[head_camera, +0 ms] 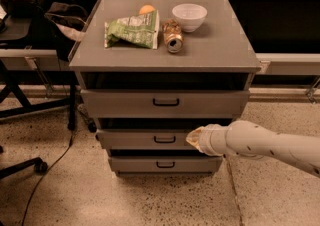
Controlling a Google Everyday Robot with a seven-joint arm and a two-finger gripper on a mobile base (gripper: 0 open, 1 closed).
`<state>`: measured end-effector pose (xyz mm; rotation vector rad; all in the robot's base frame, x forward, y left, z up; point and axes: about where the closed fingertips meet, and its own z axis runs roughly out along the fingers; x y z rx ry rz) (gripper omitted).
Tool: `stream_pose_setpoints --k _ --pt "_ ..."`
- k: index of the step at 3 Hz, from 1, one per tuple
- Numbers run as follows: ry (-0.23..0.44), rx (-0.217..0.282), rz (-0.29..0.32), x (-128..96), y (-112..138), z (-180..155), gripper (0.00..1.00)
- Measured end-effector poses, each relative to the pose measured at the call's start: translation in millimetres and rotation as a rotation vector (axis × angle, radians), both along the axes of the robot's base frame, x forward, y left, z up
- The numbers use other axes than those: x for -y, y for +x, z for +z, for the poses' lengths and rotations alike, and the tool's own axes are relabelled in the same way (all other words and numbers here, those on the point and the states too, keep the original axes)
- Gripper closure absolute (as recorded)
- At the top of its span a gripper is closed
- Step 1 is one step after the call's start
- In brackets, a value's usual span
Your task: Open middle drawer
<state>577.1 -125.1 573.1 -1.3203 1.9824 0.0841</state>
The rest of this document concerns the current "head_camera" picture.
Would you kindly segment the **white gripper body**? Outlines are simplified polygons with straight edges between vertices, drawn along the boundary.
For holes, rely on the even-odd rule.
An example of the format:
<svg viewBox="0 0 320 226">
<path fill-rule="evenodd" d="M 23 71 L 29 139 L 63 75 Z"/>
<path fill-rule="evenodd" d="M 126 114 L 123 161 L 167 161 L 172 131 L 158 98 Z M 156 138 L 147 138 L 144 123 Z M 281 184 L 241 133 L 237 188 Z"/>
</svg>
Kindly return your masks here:
<svg viewBox="0 0 320 226">
<path fill-rule="evenodd" d="M 227 152 L 227 126 L 218 124 L 207 125 L 200 133 L 200 151 L 209 156 L 222 156 Z"/>
</svg>

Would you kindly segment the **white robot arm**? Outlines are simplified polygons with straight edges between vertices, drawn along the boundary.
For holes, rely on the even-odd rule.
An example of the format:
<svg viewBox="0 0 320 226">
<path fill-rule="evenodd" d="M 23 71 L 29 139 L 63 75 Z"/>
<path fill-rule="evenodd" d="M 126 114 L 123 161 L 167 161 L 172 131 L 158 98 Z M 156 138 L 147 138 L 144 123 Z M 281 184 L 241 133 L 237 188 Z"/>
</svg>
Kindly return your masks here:
<svg viewBox="0 0 320 226">
<path fill-rule="evenodd" d="M 208 156 L 271 157 L 320 177 L 320 138 L 273 132 L 249 121 L 209 124 L 187 134 L 186 141 Z"/>
</svg>

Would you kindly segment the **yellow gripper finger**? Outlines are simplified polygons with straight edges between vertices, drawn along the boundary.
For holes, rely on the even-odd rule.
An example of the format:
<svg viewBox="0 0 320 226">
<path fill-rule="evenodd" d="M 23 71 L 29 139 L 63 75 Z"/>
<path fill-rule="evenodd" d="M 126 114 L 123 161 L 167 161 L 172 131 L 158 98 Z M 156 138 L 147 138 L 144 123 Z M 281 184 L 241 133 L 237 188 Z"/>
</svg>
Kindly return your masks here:
<svg viewBox="0 0 320 226">
<path fill-rule="evenodd" d="M 202 133 L 204 127 L 198 127 L 197 129 L 191 131 L 186 136 L 186 141 L 192 145 L 194 148 L 196 148 L 198 151 L 201 151 L 200 145 L 199 145 L 199 139 L 200 134 Z"/>
</svg>

